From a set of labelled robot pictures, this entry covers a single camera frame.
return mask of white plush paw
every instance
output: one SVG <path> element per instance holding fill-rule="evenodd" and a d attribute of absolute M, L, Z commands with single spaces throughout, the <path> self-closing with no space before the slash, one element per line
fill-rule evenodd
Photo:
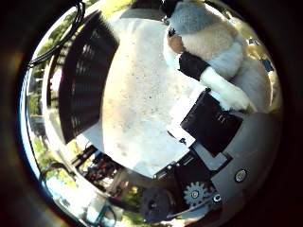
<path fill-rule="evenodd" d="M 246 93 L 236 86 L 229 86 L 220 95 L 236 111 L 246 110 L 251 103 Z"/>

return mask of concrete floor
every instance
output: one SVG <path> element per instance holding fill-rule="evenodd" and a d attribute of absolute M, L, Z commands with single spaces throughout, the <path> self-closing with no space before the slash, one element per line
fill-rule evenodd
<path fill-rule="evenodd" d="M 111 21 L 120 39 L 106 82 L 100 120 L 84 133 L 115 161 L 147 177 L 187 148 L 169 136 L 169 111 L 199 82 L 169 69 L 162 56 L 164 26 L 159 21 Z"/>

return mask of gear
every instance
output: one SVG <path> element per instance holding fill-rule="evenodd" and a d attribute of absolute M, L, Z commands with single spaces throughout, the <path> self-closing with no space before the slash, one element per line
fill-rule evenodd
<path fill-rule="evenodd" d="M 191 183 L 187 186 L 187 190 L 184 191 L 184 199 L 186 203 L 192 207 L 200 204 L 204 204 L 209 201 L 211 193 L 208 192 L 208 188 L 204 183 Z"/>

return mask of gray plush fur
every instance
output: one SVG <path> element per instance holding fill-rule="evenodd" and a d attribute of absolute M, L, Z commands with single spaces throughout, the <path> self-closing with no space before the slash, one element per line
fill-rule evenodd
<path fill-rule="evenodd" d="M 170 24 L 182 37 L 182 34 L 196 35 L 195 33 L 200 29 L 211 26 L 220 20 L 219 17 L 208 12 L 205 7 L 201 8 L 185 1 L 176 6 Z M 223 49 L 221 53 L 207 62 L 218 74 L 240 87 L 255 104 L 258 112 L 268 112 L 271 102 L 270 80 L 261 63 L 247 55 L 246 41 L 240 34 L 234 37 L 228 49 Z"/>
<path fill-rule="evenodd" d="M 169 23 L 180 35 L 195 33 L 218 21 L 213 13 L 201 10 L 191 2 L 179 2 L 169 18 Z"/>
<path fill-rule="evenodd" d="M 218 74 L 240 87 L 259 112 L 266 113 L 271 101 L 270 80 L 258 60 L 247 56 L 244 39 L 236 36 L 231 46 L 207 61 Z"/>

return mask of cable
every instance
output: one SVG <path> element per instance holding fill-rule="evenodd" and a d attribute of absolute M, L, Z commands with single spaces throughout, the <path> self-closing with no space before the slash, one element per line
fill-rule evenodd
<path fill-rule="evenodd" d="M 85 15 L 85 4 L 82 2 L 77 3 L 76 5 L 77 8 L 77 13 L 76 16 L 73 20 L 73 23 L 71 25 L 70 30 L 68 31 L 68 33 L 63 37 L 63 39 L 61 39 L 60 41 L 58 41 L 57 44 L 53 45 L 49 50 L 47 50 L 46 52 L 44 52 L 44 54 L 38 56 L 36 59 L 32 60 L 29 62 L 27 68 L 32 68 L 44 61 L 46 61 L 47 59 L 49 59 L 51 56 L 53 56 L 53 54 L 61 49 L 63 47 L 63 45 L 70 39 L 72 38 L 72 36 L 75 34 L 75 32 L 77 31 L 77 29 L 80 27 L 84 15 Z"/>

